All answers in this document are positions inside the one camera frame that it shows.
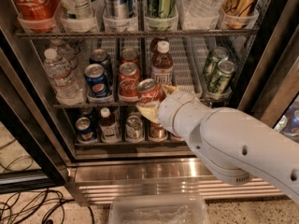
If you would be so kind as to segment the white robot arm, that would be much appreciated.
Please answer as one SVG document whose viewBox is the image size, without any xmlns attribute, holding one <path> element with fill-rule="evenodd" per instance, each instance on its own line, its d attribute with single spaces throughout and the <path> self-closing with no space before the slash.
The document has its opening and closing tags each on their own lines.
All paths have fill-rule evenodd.
<svg viewBox="0 0 299 224">
<path fill-rule="evenodd" d="M 229 107 L 210 108 L 172 86 L 137 90 L 146 119 L 182 138 L 219 180 L 241 185 L 260 177 L 299 203 L 299 145 L 256 118 Z"/>
</svg>

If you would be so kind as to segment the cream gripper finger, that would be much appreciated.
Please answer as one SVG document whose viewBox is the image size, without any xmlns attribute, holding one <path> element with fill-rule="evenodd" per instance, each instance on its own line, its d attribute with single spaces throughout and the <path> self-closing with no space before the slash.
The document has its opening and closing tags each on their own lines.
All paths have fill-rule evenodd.
<svg viewBox="0 0 299 224">
<path fill-rule="evenodd" d="M 162 85 L 162 90 L 164 93 L 164 96 L 171 95 L 175 92 L 179 92 L 179 88 L 176 86 L 171 86 L 171 85 Z"/>
<path fill-rule="evenodd" d="M 153 101 L 149 103 L 137 103 L 135 106 L 139 113 L 149 121 L 159 124 L 158 108 L 160 103 L 158 101 Z"/>
</svg>

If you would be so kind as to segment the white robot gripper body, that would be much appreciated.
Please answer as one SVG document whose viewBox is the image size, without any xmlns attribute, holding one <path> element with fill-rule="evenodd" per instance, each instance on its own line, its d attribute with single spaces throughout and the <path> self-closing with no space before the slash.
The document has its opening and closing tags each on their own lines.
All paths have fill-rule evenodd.
<svg viewBox="0 0 299 224">
<path fill-rule="evenodd" d="M 201 119 L 210 112 L 211 109 L 195 95 L 176 91 L 160 103 L 158 119 L 166 130 L 187 141 Z"/>
</svg>

